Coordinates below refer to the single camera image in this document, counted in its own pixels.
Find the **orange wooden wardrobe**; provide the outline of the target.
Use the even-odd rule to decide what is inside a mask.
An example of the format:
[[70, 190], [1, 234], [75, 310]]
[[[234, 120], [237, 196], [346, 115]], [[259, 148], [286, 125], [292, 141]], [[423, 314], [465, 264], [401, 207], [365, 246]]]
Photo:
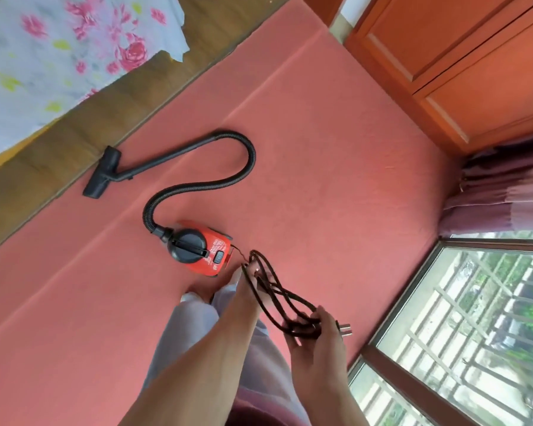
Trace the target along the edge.
[[304, 0], [441, 149], [533, 135], [533, 0]]

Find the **red vacuum cleaner body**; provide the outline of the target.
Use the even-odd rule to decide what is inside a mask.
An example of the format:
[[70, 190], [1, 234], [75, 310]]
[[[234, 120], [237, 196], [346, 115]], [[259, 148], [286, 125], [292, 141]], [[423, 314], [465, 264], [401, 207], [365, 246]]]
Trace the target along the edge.
[[223, 232], [190, 220], [172, 226], [164, 243], [171, 257], [190, 271], [215, 278], [228, 265], [233, 238]]

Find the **person's left forearm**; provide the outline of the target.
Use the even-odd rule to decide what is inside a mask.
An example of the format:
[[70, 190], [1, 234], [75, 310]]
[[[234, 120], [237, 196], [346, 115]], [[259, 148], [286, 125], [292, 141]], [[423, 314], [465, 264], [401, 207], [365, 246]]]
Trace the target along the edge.
[[206, 336], [139, 396], [119, 426], [224, 426], [259, 318], [238, 293]]

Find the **person's light grey trousers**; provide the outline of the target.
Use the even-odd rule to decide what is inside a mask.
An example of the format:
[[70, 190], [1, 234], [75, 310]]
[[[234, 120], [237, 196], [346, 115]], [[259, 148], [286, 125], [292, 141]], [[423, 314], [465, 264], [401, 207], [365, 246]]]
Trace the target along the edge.
[[[211, 303], [194, 293], [182, 297], [158, 342], [143, 389], [213, 328], [235, 289], [236, 283], [227, 284]], [[290, 367], [261, 321], [251, 338], [225, 426], [311, 426], [294, 390]]]

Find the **wooden bed frame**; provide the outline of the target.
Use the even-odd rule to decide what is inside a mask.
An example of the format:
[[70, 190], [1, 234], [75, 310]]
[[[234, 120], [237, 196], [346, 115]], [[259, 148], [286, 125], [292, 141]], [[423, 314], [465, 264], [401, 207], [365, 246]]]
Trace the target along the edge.
[[79, 104], [0, 166], [0, 245], [288, 0], [179, 0], [189, 52], [158, 53]]

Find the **person's left hand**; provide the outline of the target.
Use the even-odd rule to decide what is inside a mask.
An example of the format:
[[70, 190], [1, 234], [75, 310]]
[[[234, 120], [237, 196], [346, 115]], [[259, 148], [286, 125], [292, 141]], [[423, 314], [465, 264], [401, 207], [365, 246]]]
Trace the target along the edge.
[[[258, 264], [258, 262], [251, 261], [248, 264]], [[232, 277], [222, 290], [234, 295], [237, 312], [253, 316], [256, 319], [260, 317], [264, 307], [268, 309], [273, 303], [270, 295], [265, 290], [255, 289], [251, 283], [241, 281], [236, 286], [232, 286]]]

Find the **black vacuum wand with nozzle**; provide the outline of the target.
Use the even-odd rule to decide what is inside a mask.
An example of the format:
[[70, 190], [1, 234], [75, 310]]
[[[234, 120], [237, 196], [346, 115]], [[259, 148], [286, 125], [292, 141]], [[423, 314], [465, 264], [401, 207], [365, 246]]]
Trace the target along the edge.
[[117, 169], [121, 160], [122, 152], [112, 146], [107, 146], [82, 194], [86, 198], [99, 199], [104, 194], [110, 183], [131, 180], [136, 175], [139, 175], [144, 171], [153, 169], [158, 165], [182, 156], [208, 143], [212, 143], [215, 140], [217, 140], [217, 138], [214, 135], [208, 135], [200, 140], [192, 141], [187, 145], [168, 151], [121, 172], [118, 172]]

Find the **yellow mattress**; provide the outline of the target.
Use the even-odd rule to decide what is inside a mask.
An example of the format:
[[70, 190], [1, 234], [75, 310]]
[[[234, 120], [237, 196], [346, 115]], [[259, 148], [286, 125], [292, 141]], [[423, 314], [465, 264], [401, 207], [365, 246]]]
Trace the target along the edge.
[[31, 136], [27, 137], [20, 143], [17, 143], [16, 145], [12, 146], [11, 148], [3, 151], [0, 153], [0, 167], [4, 165], [6, 162], [8, 162], [10, 159], [15, 157], [21, 150], [23, 150], [26, 146], [28, 146], [30, 143], [32, 143], [37, 137], [42, 135], [47, 129], [50, 128], [50, 125], [46, 125], [40, 130], [36, 131]]

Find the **purple curtain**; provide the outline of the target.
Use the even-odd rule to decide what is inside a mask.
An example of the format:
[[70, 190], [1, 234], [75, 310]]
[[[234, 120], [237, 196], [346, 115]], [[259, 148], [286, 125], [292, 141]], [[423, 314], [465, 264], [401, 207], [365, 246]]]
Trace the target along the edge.
[[438, 225], [445, 237], [527, 230], [533, 230], [533, 135], [469, 157]]

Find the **person's right forearm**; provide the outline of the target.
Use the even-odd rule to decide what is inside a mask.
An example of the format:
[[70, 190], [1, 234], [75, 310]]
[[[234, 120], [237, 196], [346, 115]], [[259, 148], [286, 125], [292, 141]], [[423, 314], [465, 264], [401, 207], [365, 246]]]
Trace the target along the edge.
[[347, 383], [319, 377], [293, 381], [312, 426], [370, 426]]

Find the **person's right hand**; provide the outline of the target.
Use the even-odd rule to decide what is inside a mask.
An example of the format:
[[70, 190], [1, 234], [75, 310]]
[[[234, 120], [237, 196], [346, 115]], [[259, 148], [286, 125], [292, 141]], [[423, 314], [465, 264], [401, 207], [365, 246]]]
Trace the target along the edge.
[[334, 317], [318, 306], [311, 318], [320, 320], [320, 336], [297, 338], [303, 354], [299, 365], [291, 366], [292, 381], [319, 377], [347, 383], [346, 347]]

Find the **floral bedsheet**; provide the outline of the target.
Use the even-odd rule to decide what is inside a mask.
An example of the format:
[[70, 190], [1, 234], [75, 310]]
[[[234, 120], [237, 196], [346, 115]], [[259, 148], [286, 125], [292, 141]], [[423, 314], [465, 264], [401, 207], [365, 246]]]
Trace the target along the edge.
[[179, 0], [0, 0], [0, 154], [139, 68], [189, 47]]

